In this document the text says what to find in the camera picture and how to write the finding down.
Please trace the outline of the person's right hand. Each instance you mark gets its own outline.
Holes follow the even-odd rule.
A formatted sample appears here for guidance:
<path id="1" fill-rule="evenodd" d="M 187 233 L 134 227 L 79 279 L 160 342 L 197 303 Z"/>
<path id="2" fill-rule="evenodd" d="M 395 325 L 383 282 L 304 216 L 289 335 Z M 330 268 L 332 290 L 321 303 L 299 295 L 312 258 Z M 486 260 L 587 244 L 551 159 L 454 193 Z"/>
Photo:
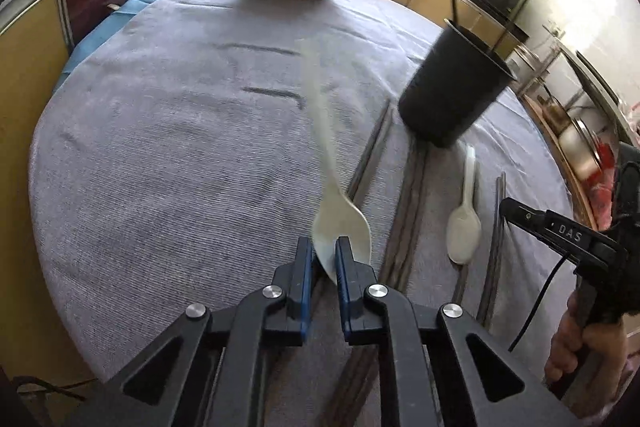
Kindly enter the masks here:
<path id="1" fill-rule="evenodd" d="M 616 389 L 623 375 L 628 355 L 628 343 L 623 321 L 617 324 L 591 324 L 582 329 L 577 324 L 576 291 L 567 299 L 567 309 L 551 338 L 549 358 L 544 376 L 549 383 L 573 374 L 578 366 L 578 351 L 587 347 L 601 355 L 602 363 L 593 381 Z"/>

